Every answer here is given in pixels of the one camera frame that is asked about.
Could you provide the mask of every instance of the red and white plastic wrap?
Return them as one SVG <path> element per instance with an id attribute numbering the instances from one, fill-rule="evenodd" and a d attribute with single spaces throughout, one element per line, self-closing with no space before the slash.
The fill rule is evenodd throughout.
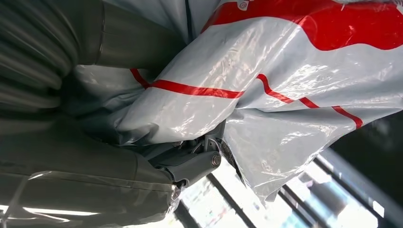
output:
<path id="1" fill-rule="evenodd" d="M 403 7 L 222 1 L 201 34 L 119 113 L 120 143 L 224 140 L 264 200 L 325 147 L 403 108 Z"/>

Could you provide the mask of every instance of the plastic wrap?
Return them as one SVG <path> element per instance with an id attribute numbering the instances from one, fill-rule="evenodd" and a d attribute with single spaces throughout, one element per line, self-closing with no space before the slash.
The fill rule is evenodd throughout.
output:
<path id="1" fill-rule="evenodd" d="M 178 204 L 171 184 L 145 183 L 46 171 L 28 176 L 2 174 L 0 224 L 98 228 L 162 220 Z"/>
<path id="2" fill-rule="evenodd" d="M 114 113 L 114 133 L 120 144 L 176 142 L 227 119 L 224 140 L 265 200 L 339 137 L 402 109 L 402 12 L 381 2 L 221 1 Z"/>

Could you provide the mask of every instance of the metal rod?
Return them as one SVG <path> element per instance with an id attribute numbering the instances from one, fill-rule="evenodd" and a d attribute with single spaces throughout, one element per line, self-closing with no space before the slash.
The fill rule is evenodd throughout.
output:
<path id="1" fill-rule="evenodd" d="M 314 224 L 308 220 L 307 217 L 305 217 L 300 210 L 284 195 L 281 191 L 278 191 L 278 196 L 280 196 L 286 204 L 288 204 L 289 207 L 293 210 L 293 212 L 296 213 L 296 215 L 308 226 L 308 227 L 314 227 Z"/>
<path id="2" fill-rule="evenodd" d="M 345 189 L 350 195 L 355 198 L 360 204 L 362 204 L 369 212 L 371 212 L 377 219 L 382 220 L 382 216 L 378 214 L 368 202 L 366 202 L 358 193 L 356 193 L 347 183 L 341 180 L 334 172 L 332 172 L 325 164 L 323 164 L 319 159 L 315 158 L 314 163 L 318 165 L 325 173 L 330 175 L 332 179 L 336 181 L 343 189 Z"/>
<path id="3" fill-rule="evenodd" d="M 316 213 L 314 210 L 311 209 L 311 207 L 303 202 L 287 185 L 283 186 L 284 191 L 290 195 L 290 197 L 295 200 L 298 205 L 304 209 L 322 228 L 329 228 L 327 223 Z"/>
<path id="4" fill-rule="evenodd" d="M 189 209 L 185 206 L 182 200 L 179 201 L 175 215 L 185 228 L 200 228 L 196 220 L 194 220 L 194 218 L 189 214 Z"/>
<path id="5" fill-rule="evenodd" d="M 246 216 L 245 212 L 243 212 L 242 208 L 235 202 L 235 200 L 231 197 L 231 195 L 225 190 L 225 188 L 221 185 L 221 183 L 214 177 L 213 174 L 208 174 L 207 179 L 211 181 L 214 187 L 217 188 L 218 192 L 224 197 L 224 199 L 228 202 L 228 204 L 234 208 L 235 212 L 239 215 L 239 217 L 245 222 L 245 225 L 249 228 L 256 228 L 253 222 Z"/>

